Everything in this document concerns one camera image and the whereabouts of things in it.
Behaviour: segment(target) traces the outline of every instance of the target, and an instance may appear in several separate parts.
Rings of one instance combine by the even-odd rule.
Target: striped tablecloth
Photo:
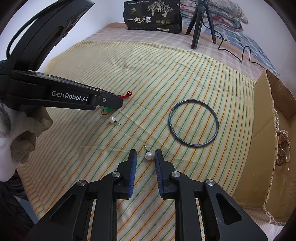
[[[37,140],[29,161],[18,167],[33,209],[41,218],[78,180],[95,181],[138,152],[134,194],[119,200],[118,240],[173,240],[175,207],[158,193],[155,166],[145,148],[162,149],[165,160],[192,179],[216,180],[232,194],[244,168],[253,122],[253,86],[245,75],[203,54],[142,42],[77,43],[49,64],[48,74],[124,95],[112,115],[96,111],[48,108],[53,126]],[[181,145],[167,119],[173,105],[199,99],[217,113],[220,128],[204,148]],[[214,118],[199,105],[180,107],[175,130],[187,141],[204,142]]]

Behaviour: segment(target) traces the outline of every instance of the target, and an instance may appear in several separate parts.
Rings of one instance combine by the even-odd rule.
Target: silver pivot bolt
[[[177,172],[177,171],[172,172],[173,177],[180,177],[180,175],[181,174],[179,172]]]
[[[119,177],[120,176],[120,172],[112,172],[112,177]]]
[[[79,180],[77,182],[77,185],[80,186],[80,187],[83,187],[85,184],[86,184],[86,181],[85,180]]]
[[[214,185],[215,185],[215,181],[212,180],[212,179],[208,179],[205,183],[206,183],[207,185],[209,185],[209,186],[214,186]]]

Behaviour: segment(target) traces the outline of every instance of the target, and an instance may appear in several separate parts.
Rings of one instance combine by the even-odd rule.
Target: black package
[[[135,0],[124,2],[124,22],[129,30],[182,31],[180,0]]]

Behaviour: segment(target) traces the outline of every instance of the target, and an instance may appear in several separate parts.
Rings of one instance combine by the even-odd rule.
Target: metal ring
[[[183,140],[182,138],[180,138],[180,137],[177,135],[177,133],[174,131],[174,129],[173,129],[173,126],[172,126],[172,115],[173,115],[173,113],[176,111],[176,109],[177,109],[180,105],[185,104],[185,103],[189,103],[189,102],[199,103],[199,104],[205,106],[205,107],[206,107],[206,108],[212,113],[212,115],[213,115],[214,118],[215,118],[215,122],[216,122],[216,131],[215,131],[215,134],[213,135],[213,137],[212,137],[209,141],[207,141],[207,142],[205,142],[205,143],[201,143],[201,144],[192,144],[192,143],[189,143],[189,142]],[[192,146],[192,147],[202,147],[202,146],[205,146],[205,145],[211,143],[211,142],[216,138],[216,136],[217,136],[217,134],[218,134],[218,130],[219,130],[219,120],[218,120],[218,117],[217,117],[217,114],[215,113],[215,111],[214,111],[214,110],[213,110],[208,104],[206,104],[206,103],[204,103],[204,102],[202,102],[202,101],[200,101],[200,100],[196,100],[196,99],[188,99],[188,100],[183,100],[183,101],[177,103],[177,104],[172,108],[172,110],[170,111],[170,114],[169,114],[169,116],[168,116],[168,126],[170,127],[170,130],[171,130],[172,134],[175,136],[175,138],[176,138],[177,140],[179,140],[181,143],[186,144],[186,145],[188,145],[188,146]]]

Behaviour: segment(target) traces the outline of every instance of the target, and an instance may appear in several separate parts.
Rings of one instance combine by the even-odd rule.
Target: white wall
[[[296,97],[296,42],[288,28],[264,0],[233,0],[249,20],[244,32],[254,39]]]
[[[6,59],[6,47],[13,35],[36,13],[52,4],[56,0],[28,0],[17,13],[11,18],[4,31],[0,35],[0,60]],[[60,43],[52,49],[43,64],[41,65],[39,71],[43,71],[47,63],[57,56],[58,54],[64,52],[73,44],[87,38],[88,36],[96,33],[104,26],[123,20],[123,10],[118,11],[114,14],[111,10],[112,1],[108,0],[92,0],[95,4],[88,10],[84,16],[78,21],[74,28],[69,32],[69,34],[63,38]]]

